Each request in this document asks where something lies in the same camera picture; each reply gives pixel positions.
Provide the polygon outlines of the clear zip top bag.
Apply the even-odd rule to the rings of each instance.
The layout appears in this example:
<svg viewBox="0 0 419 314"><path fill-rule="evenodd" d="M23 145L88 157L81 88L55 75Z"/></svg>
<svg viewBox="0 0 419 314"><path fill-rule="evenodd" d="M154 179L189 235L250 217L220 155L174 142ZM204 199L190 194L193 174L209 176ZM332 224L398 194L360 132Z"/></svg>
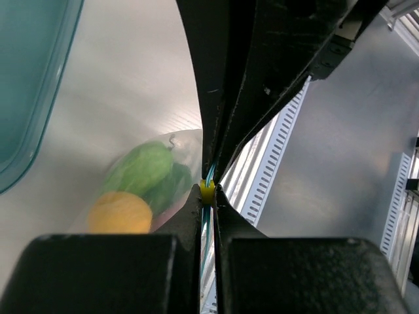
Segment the clear zip top bag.
<svg viewBox="0 0 419 314"><path fill-rule="evenodd" d="M121 156L107 171L71 233L149 234L184 206L201 181L202 130L150 139Z"/></svg>

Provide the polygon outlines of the green bell pepper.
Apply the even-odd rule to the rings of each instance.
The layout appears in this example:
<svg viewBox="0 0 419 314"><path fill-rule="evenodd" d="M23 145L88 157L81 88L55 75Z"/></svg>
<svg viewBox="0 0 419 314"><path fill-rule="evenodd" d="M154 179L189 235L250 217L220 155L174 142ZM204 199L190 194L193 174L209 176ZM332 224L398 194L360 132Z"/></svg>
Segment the green bell pepper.
<svg viewBox="0 0 419 314"><path fill-rule="evenodd" d="M173 203L190 190L192 176L190 169L183 164L174 163L172 170L142 198L151 208L154 217L165 212Z"/></svg>

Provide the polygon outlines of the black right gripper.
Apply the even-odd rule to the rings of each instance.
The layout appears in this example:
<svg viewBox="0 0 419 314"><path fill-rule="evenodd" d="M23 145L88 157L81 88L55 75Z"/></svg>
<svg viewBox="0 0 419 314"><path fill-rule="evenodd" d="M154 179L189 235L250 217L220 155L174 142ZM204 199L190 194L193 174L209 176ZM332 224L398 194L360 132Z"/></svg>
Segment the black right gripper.
<svg viewBox="0 0 419 314"><path fill-rule="evenodd" d="M214 154L224 175L244 145L311 80L325 80L387 1L245 1L232 8Z"/></svg>

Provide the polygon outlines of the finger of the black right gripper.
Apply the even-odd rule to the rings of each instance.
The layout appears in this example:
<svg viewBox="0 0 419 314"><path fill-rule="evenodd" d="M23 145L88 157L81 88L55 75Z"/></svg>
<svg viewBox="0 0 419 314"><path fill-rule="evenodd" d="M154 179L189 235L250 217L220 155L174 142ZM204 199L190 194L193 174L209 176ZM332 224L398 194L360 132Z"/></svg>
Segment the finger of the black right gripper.
<svg viewBox="0 0 419 314"><path fill-rule="evenodd" d="M202 119L202 172L225 173L235 146L224 144L244 73L255 1L178 1Z"/></svg>

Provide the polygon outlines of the orange fruit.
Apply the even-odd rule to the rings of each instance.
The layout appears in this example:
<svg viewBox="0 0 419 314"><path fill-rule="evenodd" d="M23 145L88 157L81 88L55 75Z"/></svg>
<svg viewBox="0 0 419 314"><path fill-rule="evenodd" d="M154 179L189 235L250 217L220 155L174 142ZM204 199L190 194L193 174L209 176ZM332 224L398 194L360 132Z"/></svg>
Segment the orange fruit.
<svg viewBox="0 0 419 314"><path fill-rule="evenodd" d="M91 207L88 231L94 234L147 234L153 213L135 194L111 191L101 195Z"/></svg>

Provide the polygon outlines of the light green cucumber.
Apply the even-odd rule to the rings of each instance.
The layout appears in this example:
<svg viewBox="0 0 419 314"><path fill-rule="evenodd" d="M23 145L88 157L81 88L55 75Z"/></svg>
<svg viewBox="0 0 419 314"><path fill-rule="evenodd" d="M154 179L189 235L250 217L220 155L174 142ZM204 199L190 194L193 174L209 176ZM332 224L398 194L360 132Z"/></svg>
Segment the light green cucumber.
<svg viewBox="0 0 419 314"><path fill-rule="evenodd" d="M100 193L123 191L142 196L172 170L173 155L160 141L133 148L107 174Z"/></svg>

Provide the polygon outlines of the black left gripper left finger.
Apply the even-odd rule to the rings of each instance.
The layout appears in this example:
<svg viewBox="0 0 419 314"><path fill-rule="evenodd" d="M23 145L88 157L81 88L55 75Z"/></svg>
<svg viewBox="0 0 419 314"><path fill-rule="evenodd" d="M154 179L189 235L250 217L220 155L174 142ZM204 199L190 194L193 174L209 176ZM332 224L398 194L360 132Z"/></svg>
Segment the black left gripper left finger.
<svg viewBox="0 0 419 314"><path fill-rule="evenodd" d="M202 197L151 234L49 234L23 250L2 313L198 313Z"/></svg>

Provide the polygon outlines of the purple eggplant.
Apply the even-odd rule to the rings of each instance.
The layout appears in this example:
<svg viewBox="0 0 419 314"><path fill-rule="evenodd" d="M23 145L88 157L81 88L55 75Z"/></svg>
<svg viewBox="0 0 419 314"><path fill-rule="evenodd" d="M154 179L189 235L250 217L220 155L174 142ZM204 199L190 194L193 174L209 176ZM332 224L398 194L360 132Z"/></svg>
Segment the purple eggplant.
<svg viewBox="0 0 419 314"><path fill-rule="evenodd" d="M168 222L182 208L180 203L173 204L169 209L153 218L150 232L157 231L161 226Z"/></svg>

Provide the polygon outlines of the blue translucent plastic basin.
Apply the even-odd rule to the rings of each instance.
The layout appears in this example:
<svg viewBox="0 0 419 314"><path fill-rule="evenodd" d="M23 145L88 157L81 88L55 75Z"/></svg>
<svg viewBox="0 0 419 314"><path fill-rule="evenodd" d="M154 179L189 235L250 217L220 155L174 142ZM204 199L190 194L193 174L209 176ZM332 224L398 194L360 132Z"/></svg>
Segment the blue translucent plastic basin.
<svg viewBox="0 0 419 314"><path fill-rule="evenodd" d="M83 1L1 2L1 192L39 152Z"/></svg>

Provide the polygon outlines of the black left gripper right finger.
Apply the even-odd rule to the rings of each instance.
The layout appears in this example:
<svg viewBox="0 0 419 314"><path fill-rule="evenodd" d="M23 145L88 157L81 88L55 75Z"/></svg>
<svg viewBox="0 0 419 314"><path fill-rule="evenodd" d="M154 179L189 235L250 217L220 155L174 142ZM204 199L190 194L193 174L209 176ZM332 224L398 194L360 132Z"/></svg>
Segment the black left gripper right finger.
<svg viewBox="0 0 419 314"><path fill-rule="evenodd" d="M218 186L214 196L220 313L407 313L390 265L360 238L273 238Z"/></svg>

